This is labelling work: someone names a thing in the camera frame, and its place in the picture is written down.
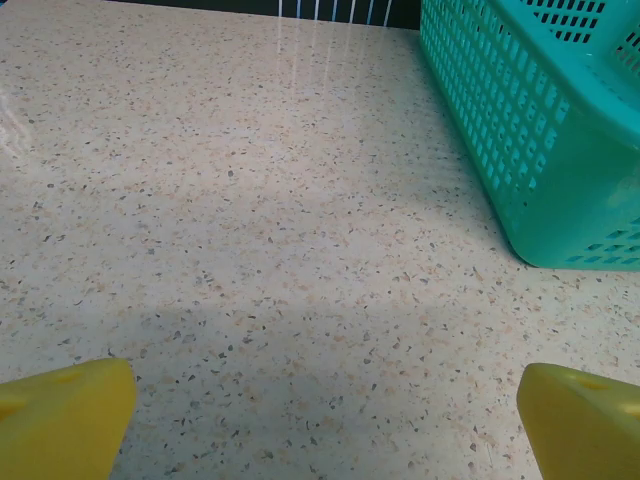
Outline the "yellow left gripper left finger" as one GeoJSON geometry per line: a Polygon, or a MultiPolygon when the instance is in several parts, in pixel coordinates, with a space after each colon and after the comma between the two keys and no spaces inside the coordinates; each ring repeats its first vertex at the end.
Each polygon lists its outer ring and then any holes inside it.
{"type": "Polygon", "coordinates": [[[133,415],[127,360],[92,360],[1,385],[3,479],[106,479],[133,415]]]}

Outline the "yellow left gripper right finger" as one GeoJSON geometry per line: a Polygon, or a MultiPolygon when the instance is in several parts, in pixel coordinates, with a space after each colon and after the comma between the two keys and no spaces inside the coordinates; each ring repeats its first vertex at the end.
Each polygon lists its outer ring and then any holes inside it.
{"type": "Polygon", "coordinates": [[[544,479],[637,479],[639,387],[546,363],[528,365],[518,413],[544,479]]]}

